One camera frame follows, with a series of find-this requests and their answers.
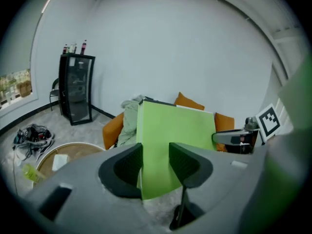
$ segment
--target window sill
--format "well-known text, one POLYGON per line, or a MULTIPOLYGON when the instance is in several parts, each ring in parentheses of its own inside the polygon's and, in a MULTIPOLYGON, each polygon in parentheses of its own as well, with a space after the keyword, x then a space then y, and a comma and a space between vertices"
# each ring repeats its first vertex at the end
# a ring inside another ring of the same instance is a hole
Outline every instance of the window sill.
POLYGON ((38 97, 34 95, 34 93, 31 93, 29 96, 18 97, 12 100, 11 104, 5 103, 0 109, 0 117, 36 99, 38 99, 38 97))

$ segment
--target orange pillow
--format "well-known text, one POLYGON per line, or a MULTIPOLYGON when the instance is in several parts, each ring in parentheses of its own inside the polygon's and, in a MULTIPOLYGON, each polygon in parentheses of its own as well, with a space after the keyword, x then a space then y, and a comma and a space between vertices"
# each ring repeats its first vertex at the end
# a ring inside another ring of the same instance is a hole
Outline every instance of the orange pillow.
POLYGON ((108 122, 102 130, 105 149, 108 150, 116 143, 123 128, 123 113, 108 122))
MULTIPOLYGON (((216 113, 214 116, 214 123, 215 123, 215 131, 226 131, 232 130, 235 126, 235 120, 232 117, 228 117, 225 115, 221 115, 216 113)), ((216 145, 216 149, 221 152, 227 152, 225 145, 218 143, 216 145)))
POLYGON ((199 109, 199 110, 205 109, 205 106, 200 105, 200 104, 196 103, 195 101, 186 98, 181 92, 179 92, 179 95, 175 100, 175 105, 195 108, 195 109, 199 109))

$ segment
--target gray floor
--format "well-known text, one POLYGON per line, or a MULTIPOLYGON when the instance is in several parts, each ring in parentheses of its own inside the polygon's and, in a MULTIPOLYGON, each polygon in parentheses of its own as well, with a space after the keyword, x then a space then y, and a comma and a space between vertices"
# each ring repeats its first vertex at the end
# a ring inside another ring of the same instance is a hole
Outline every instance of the gray floor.
POLYGON ((55 142, 48 150, 52 150, 54 147, 68 142, 76 141, 91 143, 104 148, 102 128, 111 119, 95 110, 92 111, 92 115, 93 122, 71 126, 69 121, 61 116, 59 106, 55 106, 53 107, 53 111, 46 109, 24 120, 2 135, 0 137, 1 171, 11 192, 17 193, 20 197, 24 197, 32 190, 32 182, 24 177, 22 168, 27 163, 36 167, 37 163, 40 162, 40 159, 36 162, 34 157, 30 157, 19 165, 19 159, 12 149, 13 139, 19 128, 24 128, 32 123, 47 127, 55 134, 55 142))
MULTIPOLYGON (((53 111, 47 109, 26 119, 0 137, 0 169, 8 188, 12 193, 18 194, 20 197, 24 197, 33 188, 32 181, 26 179, 23 175, 22 168, 24 164, 28 163, 36 167, 43 157, 36 162, 36 159, 32 156, 19 164, 20 160, 12 149, 13 139, 19 128, 22 129, 32 123, 46 126, 55 134, 55 143, 49 150, 76 141, 91 143, 104 148, 102 128, 111 120, 110 118, 93 110, 92 123, 71 126, 69 121, 61 116, 59 107, 55 106, 53 108, 53 111)), ((174 209, 181 201, 181 196, 182 188, 178 188, 161 197, 144 200, 143 205, 152 219, 158 222, 165 231, 170 232, 169 225, 174 216, 174 209)))

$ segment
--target green board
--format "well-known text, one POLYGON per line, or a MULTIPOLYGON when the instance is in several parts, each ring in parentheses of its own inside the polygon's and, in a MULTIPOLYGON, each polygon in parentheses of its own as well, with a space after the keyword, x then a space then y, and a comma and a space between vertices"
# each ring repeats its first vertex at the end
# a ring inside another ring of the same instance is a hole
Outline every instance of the green board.
POLYGON ((140 187, 143 199, 181 186, 169 164, 169 143, 180 142, 216 150, 212 113, 144 101, 138 109, 136 140, 143 145, 140 187))

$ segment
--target sofa armrest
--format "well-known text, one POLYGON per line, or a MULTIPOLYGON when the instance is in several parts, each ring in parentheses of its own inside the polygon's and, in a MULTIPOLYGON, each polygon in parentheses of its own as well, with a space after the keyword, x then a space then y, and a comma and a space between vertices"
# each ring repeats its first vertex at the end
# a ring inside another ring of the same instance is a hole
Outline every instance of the sofa armrest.
POLYGON ((114 145, 123 128, 123 113, 108 122, 102 130, 105 149, 108 150, 114 145))

